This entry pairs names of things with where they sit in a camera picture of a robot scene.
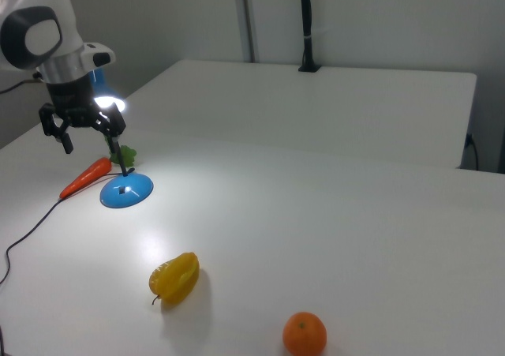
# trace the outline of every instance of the cable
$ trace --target cable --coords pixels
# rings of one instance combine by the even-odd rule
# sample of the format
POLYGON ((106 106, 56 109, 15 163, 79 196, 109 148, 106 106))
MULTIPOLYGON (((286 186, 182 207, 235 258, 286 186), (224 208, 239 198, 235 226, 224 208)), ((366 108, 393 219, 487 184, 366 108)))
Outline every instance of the cable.
POLYGON ((15 88, 19 88, 22 84, 24 84, 26 81, 21 81, 18 82, 17 84, 11 86, 10 88, 7 88, 6 90, 0 90, 0 94, 5 94, 10 92, 11 90, 14 90, 15 88))
POLYGON ((470 141, 470 143, 473 146, 473 153, 475 154, 475 170, 478 171, 479 170, 479 154, 477 153, 477 146, 475 145, 475 141, 473 141, 473 138, 470 141))
POLYGON ((24 241, 28 236, 30 236, 31 234, 33 234, 33 231, 35 231, 37 229, 38 226, 40 226, 40 224, 42 224, 42 222, 44 220, 46 220, 46 218, 51 214, 51 212, 56 208, 56 206, 58 206, 60 203, 62 203, 64 200, 59 200, 58 202, 56 202, 52 208, 49 209, 49 211, 46 213, 45 216, 42 217, 42 219, 21 239, 19 239, 17 242, 14 242, 13 244, 9 245, 9 248, 7 248, 6 250, 6 259, 7 259, 7 272, 6 272, 6 275, 4 275, 2 281, 0 281, 0 286, 4 283, 4 281, 7 279, 7 276, 9 275, 9 272, 10 272, 10 258, 9 258, 9 251, 14 248, 16 245, 18 245, 19 243, 21 243, 22 241, 24 241))
MULTIPOLYGON (((133 171, 135 170, 135 168, 130 168, 128 170, 128 174, 132 173, 133 171)), ((106 176, 119 176, 121 175, 122 173, 109 173, 109 174, 105 174, 104 177, 106 176)), ((67 200, 69 199, 70 197, 72 197, 73 195, 71 196, 68 196, 67 198, 64 198, 62 200, 59 200, 58 202, 56 202, 52 208, 49 209, 49 211, 46 213, 45 216, 42 217, 42 219, 21 239, 19 239, 18 241, 14 242, 13 244, 9 245, 9 247, 7 248, 6 250, 6 259, 7 259, 7 272, 6 274, 3 276, 2 280, 0 281, 0 286, 6 281, 7 279, 7 276, 9 275, 10 273, 10 258, 9 258, 9 251, 14 248, 16 245, 18 245, 19 243, 21 243, 22 241, 24 241, 28 236, 30 236, 31 234, 33 234, 33 232, 37 229, 37 227, 39 227, 42 222, 44 220, 46 220, 46 218, 53 212, 53 210, 60 204, 62 203, 64 200, 67 200)))
POLYGON ((6 351, 3 349, 2 327, 0 327, 0 356, 6 356, 6 351))
POLYGON ((475 170, 479 170, 479 155, 477 153, 477 146, 475 145, 475 141, 473 140, 473 134, 467 133, 465 138, 465 147, 463 149, 467 149, 469 146, 473 147, 473 154, 475 155, 475 170))

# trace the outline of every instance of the white table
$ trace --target white table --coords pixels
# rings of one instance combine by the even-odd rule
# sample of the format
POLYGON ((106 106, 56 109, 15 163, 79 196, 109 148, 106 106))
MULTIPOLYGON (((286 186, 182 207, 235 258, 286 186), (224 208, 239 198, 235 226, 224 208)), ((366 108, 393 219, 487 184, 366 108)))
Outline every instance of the white table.
POLYGON ((475 83, 469 73, 183 61, 133 94, 126 117, 129 128, 456 168, 475 83))
MULTIPOLYGON (((114 210, 93 186, 13 250, 0 288, 12 356, 284 355, 301 310, 326 324, 328 356, 503 355, 503 176, 138 125, 122 143, 152 195, 114 210), (152 270, 185 251, 202 267, 194 292, 151 306, 152 270)), ((0 151, 0 249, 106 152, 70 132, 71 156, 39 127, 0 151)))

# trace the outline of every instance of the power cord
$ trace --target power cord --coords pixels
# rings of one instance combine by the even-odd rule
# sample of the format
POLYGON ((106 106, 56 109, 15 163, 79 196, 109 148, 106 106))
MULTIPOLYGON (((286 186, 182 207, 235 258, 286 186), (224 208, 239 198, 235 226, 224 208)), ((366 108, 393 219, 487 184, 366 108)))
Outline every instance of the power cord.
POLYGON ((41 82, 40 81, 40 78, 42 77, 42 75, 40 73, 34 73, 33 74, 33 80, 22 80, 20 82, 18 82, 17 84, 11 86, 10 88, 7 88, 5 90, 0 90, 0 94, 6 94, 8 92, 11 92, 12 90, 16 89, 16 88, 19 88, 21 85, 23 84, 31 84, 31 83, 34 83, 34 82, 41 82))
POLYGON ((465 148, 467 149, 469 146, 473 147, 473 154, 475 155, 475 170, 479 170, 479 154, 477 153, 477 146, 475 145, 475 141, 473 140, 473 134, 467 133, 465 139, 465 148))
MULTIPOLYGON (((135 168, 131 168, 128 170, 128 174, 132 173, 133 171, 135 170, 135 168)), ((119 175, 122 175, 122 173, 109 173, 109 174, 105 174, 104 177, 106 176, 119 176, 119 175)), ((62 203, 64 200, 68 200, 69 198, 73 197, 76 193, 78 192, 75 192, 73 195, 67 197, 67 198, 64 198, 62 200, 59 200, 58 202, 56 202, 50 209, 49 211, 46 213, 45 216, 42 217, 42 219, 25 235, 23 236, 23 238, 19 239, 18 241, 14 242, 13 244, 9 245, 9 247, 7 248, 6 250, 6 259, 7 259, 7 271, 6 271, 6 274, 3 276, 2 280, 0 281, 0 286, 6 281, 7 279, 7 276, 9 275, 10 273, 10 258, 9 258, 9 251, 14 248, 16 245, 18 245, 19 243, 21 243, 22 241, 24 241, 28 236, 30 236, 31 234, 33 234, 33 232, 37 229, 37 227, 39 227, 42 222, 44 220, 47 219, 47 217, 53 212, 53 210, 60 204, 62 203)), ((3 334, 2 334, 2 328, 0 327, 0 356, 8 356, 4 350, 4 344, 3 344, 3 334)))
POLYGON ((2 327, 0 327, 0 356, 6 356, 6 351, 3 349, 2 327))

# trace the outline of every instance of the black cable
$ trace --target black cable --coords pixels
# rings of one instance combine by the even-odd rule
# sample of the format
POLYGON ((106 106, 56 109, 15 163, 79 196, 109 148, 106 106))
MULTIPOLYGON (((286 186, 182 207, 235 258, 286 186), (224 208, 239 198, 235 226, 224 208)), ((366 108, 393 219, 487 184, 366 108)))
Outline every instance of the black cable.
POLYGON ((479 170, 479 154, 477 153, 477 146, 475 145, 475 141, 472 140, 470 141, 470 144, 473 147, 473 153, 475 154, 475 170, 479 170))
POLYGON ((0 356, 6 356, 6 351, 3 349, 2 327, 0 327, 0 356))
POLYGON ((9 272, 10 272, 10 258, 9 258, 9 251, 14 248, 16 245, 18 245, 19 243, 21 243, 22 241, 24 241, 28 236, 30 236, 31 234, 33 234, 33 231, 35 231, 37 229, 38 226, 40 226, 40 224, 42 224, 42 222, 44 220, 46 220, 46 218, 51 214, 51 212, 56 208, 56 206, 58 206, 60 203, 62 203, 65 199, 63 200, 59 200, 58 202, 56 202, 52 208, 49 209, 49 211, 46 213, 45 216, 43 216, 43 218, 21 239, 19 239, 17 242, 14 242, 13 244, 9 245, 9 248, 7 248, 6 250, 6 259, 7 259, 7 272, 6 272, 6 275, 3 276, 3 279, 2 281, 0 281, 0 286, 4 283, 4 281, 7 279, 7 276, 9 275, 9 272))
MULTIPOLYGON (((132 173, 133 171, 135 170, 135 168, 130 168, 128 169, 127 171, 127 174, 130 174, 132 173)), ((122 175, 122 173, 109 173, 109 174, 105 174, 104 177, 106 176, 119 176, 119 175, 122 175)), ((21 239, 19 239, 18 241, 14 242, 13 244, 9 245, 9 247, 7 248, 6 250, 6 259, 7 259, 7 272, 6 274, 3 276, 2 280, 0 281, 0 286, 6 281, 7 279, 7 276, 9 275, 10 273, 10 258, 9 258, 9 251, 14 248, 16 245, 18 245, 19 243, 21 243, 22 241, 24 241, 28 236, 30 236, 31 234, 33 234, 33 232, 37 229, 37 227, 39 227, 42 222, 44 220, 46 220, 46 218, 52 213, 52 211, 56 208, 56 206, 58 206, 60 203, 62 203, 64 200, 67 200, 69 199, 70 197, 72 197, 74 194, 72 194, 71 196, 68 196, 67 198, 64 198, 62 200, 59 200, 58 202, 56 202, 52 208, 49 209, 49 211, 46 213, 45 216, 42 217, 42 219, 21 239)))
POLYGON ((11 90, 14 90, 15 88, 19 88, 22 84, 24 84, 26 81, 21 81, 18 82, 17 84, 11 86, 10 88, 7 88, 6 90, 0 90, 0 94, 5 94, 10 92, 11 90))

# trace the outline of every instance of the robot light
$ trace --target robot light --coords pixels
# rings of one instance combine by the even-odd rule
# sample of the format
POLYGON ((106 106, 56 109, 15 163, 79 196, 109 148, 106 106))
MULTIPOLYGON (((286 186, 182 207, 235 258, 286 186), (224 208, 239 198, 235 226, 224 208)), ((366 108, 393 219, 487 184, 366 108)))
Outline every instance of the robot light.
POLYGON ((126 108, 125 101, 120 98, 119 94, 112 90, 105 82, 105 76, 101 68, 92 70, 89 73, 92 81, 93 91, 95 92, 95 102, 102 108, 109 107, 115 104, 120 112, 126 108))

